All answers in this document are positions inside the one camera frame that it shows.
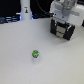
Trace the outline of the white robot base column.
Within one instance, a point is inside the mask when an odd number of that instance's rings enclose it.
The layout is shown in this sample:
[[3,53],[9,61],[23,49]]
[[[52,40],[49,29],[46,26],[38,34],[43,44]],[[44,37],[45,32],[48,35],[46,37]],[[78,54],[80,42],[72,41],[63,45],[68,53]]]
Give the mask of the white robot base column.
[[32,18],[32,12],[30,9],[30,0],[20,0],[21,2],[21,19],[30,20]]

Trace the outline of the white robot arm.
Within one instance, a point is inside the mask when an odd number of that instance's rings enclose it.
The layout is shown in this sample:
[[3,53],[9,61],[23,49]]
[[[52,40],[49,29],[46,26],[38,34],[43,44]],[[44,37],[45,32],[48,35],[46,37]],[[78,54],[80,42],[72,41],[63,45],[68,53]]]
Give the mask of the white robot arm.
[[82,10],[76,6],[77,0],[54,0],[50,12],[58,22],[66,22],[80,26],[83,22]]

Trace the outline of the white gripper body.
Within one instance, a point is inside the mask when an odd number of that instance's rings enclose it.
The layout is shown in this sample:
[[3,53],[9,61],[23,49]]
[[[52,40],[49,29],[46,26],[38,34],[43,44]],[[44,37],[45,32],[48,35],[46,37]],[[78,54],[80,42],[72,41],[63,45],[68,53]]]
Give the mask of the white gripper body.
[[82,11],[76,6],[76,2],[77,0],[54,0],[50,8],[52,18],[58,22],[80,26]]

